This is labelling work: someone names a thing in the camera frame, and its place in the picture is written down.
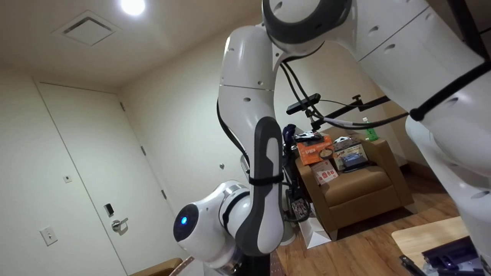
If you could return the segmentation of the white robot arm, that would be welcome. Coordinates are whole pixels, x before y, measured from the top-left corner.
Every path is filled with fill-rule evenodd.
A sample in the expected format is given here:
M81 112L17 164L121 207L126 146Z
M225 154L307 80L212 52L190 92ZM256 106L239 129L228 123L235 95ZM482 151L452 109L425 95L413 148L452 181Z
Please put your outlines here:
M179 210L173 240L208 267L267 263L284 235L276 75L324 46L394 103L408 137L454 201L482 267L491 266L491 68L428 0L261 0L261 20L230 33L216 97L247 180Z

